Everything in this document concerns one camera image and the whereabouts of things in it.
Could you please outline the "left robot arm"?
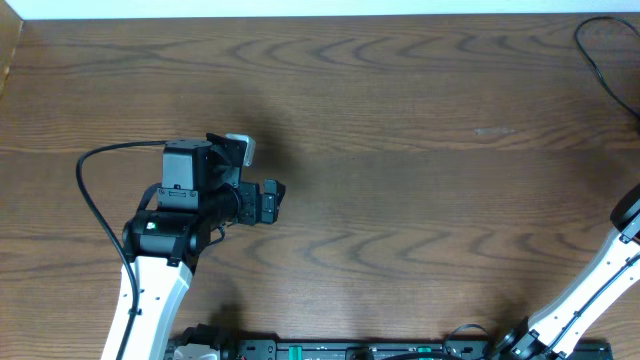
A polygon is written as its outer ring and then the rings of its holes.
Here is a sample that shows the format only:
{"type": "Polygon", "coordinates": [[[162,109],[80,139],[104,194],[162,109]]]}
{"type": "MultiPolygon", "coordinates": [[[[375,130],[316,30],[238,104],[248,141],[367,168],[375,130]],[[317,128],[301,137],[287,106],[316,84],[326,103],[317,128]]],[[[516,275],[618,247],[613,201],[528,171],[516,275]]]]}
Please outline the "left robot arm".
{"type": "Polygon", "coordinates": [[[226,225],[273,224],[286,187],[244,182],[254,140],[209,134],[163,144],[162,179],[123,229],[121,286],[102,356],[161,359],[201,253],[226,225]]]}

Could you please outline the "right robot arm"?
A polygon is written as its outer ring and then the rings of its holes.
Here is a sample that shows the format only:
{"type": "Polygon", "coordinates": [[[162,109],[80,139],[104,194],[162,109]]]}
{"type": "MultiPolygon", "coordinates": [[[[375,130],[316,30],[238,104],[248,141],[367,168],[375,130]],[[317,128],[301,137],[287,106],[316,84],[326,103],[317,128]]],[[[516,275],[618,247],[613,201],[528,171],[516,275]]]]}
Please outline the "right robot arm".
{"type": "Polygon", "coordinates": [[[496,345],[492,359],[566,359],[585,331],[639,281],[639,188],[610,215],[613,228],[591,262],[554,301],[496,345]]]}

